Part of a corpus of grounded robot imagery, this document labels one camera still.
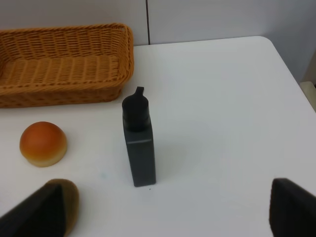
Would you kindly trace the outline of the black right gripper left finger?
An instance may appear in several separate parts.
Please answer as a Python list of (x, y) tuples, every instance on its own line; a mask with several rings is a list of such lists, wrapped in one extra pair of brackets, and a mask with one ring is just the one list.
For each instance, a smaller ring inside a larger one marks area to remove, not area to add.
[(45, 184), (0, 218), (2, 237), (62, 237), (66, 232), (63, 191)]

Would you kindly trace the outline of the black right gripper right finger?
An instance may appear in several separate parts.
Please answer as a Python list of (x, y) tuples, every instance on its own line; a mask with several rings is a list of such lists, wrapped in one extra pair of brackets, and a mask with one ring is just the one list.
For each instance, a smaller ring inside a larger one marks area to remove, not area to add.
[(314, 237), (316, 197), (287, 178), (275, 178), (269, 223), (275, 237)]

